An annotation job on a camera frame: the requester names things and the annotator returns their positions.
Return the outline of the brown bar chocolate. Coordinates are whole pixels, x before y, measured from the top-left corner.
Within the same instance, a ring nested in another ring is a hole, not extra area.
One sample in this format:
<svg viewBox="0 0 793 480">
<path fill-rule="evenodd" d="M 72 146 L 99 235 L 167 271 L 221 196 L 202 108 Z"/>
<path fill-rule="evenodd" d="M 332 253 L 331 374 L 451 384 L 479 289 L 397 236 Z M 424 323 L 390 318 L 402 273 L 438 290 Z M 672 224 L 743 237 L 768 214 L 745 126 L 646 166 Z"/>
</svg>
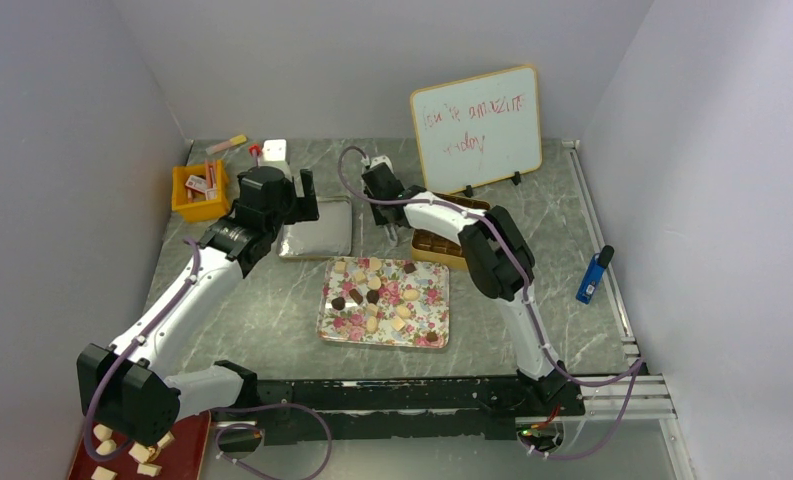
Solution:
<svg viewBox="0 0 793 480">
<path fill-rule="evenodd" d="M 361 305 L 364 301 L 364 295 L 361 294 L 357 289 L 349 290 L 348 295 L 357 305 Z"/>
</svg>

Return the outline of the dark heart chocolate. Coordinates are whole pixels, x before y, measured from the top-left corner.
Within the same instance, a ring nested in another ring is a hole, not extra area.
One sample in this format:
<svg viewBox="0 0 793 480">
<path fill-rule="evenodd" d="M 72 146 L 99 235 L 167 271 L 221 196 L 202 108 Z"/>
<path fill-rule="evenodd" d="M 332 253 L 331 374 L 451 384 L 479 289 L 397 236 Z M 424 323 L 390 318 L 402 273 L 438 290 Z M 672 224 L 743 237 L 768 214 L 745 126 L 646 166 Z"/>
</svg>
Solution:
<svg viewBox="0 0 793 480">
<path fill-rule="evenodd" d="M 380 299 L 379 292 L 377 290 L 369 290 L 366 293 L 367 302 L 370 304 L 377 304 Z"/>
<path fill-rule="evenodd" d="M 337 297 L 331 300 L 331 306 L 337 311 L 342 311 L 346 306 L 346 301 L 342 297 Z"/>
</svg>

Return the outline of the floral rectangular tray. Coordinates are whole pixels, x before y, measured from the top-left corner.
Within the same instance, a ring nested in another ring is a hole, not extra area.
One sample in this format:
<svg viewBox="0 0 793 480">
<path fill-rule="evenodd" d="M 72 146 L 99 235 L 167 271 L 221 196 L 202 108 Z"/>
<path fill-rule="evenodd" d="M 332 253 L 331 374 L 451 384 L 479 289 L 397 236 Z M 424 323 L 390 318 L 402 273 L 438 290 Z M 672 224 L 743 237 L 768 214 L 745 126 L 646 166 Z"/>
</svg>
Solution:
<svg viewBox="0 0 793 480">
<path fill-rule="evenodd" d="M 447 266 L 403 259 L 381 259 L 379 271 L 369 269 L 370 257 L 336 257 L 325 263 L 322 298 L 316 321 L 317 336 L 325 341 L 356 345 L 399 348 L 442 349 L 450 337 L 450 270 Z M 346 263 L 344 273 L 335 273 L 338 261 Z M 403 265 L 413 262 L 417 271 L 406 274 Z M 353 274 L 364 270 L 367 282 L 356 283 Z M 357 289 L 364 301 L 357 305 L 348 291 Z M 377 290 L 377 304 L 367 302 L 366 293 Z M 331 300 L 342 297 L 342 311 L 332 308 Z M 378 320 L 375 333 L 365 330 L 369 316 Z M 438 341 L 429 343 L 425 335 L 436 332 Z"/>
</svg>

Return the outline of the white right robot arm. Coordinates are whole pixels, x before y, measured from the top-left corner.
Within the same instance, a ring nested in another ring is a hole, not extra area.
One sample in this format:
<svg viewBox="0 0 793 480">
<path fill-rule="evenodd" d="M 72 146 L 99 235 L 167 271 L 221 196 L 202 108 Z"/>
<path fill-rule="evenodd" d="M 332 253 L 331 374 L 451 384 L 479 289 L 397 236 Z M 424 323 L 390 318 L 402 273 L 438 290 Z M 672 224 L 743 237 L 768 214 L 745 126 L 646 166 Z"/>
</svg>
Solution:
<svg viewBox="0 0 793 480">
<path fill-rule="evenodd" d="M 473 284 L 505 321 L 525 408 L 543 415 L 563 397 L 579 400 L 580 386 L 544 331 L 533 285 L 535 259 L 509 212 L 501 206 L 469 208 L 422 187 L 407 188 L 385 161 L 367 160 L 361 178 L 378 223 L 426 231 L 460 247 Z"/>
</svg>

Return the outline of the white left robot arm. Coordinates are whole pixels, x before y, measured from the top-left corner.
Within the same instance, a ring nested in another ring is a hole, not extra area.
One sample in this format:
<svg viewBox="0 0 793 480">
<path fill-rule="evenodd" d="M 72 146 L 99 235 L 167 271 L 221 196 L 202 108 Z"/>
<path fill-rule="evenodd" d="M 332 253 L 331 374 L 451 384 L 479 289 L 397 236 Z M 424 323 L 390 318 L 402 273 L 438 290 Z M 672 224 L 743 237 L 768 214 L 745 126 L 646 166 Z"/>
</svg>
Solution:
<svg viewBox="0 0 793 480">
<path fill-rule="evenodd" d="M 150 446 L 190 416 L 216 410 L 243 420 L 257 409 L 258 377 L 245 367 L 219 360 L 200 371 L 172 372 L 184 344 L 271 252 L 281 229 L 319 218 L 308 169 L 293 178 L 277 167 L 256 166 L 237 180 L 230 212 L 199 240 L 188 240 L 191 257 L 157 302 L 108 345 L 90 343 L 79 354 L 82 441 L 90 454 L 98 425 L 127 443 Z"/>
</svg>

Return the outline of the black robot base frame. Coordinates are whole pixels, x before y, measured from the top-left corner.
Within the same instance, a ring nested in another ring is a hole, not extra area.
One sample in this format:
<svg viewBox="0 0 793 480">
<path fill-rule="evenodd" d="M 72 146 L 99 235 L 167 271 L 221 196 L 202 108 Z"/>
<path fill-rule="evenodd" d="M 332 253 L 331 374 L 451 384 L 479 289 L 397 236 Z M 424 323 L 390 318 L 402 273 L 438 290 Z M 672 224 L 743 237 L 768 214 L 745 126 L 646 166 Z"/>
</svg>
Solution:
<svg viewBox="0 0 793 480">
<path fill-rule="evenodd" d="M 582 416 L 578 385 L 552 373 L 246 381 L 243 403 L 219 421 L 252 421 L 268 446 L 304 441 L 481 436 L 512 440 L 529 424 Z"/>
</svg>

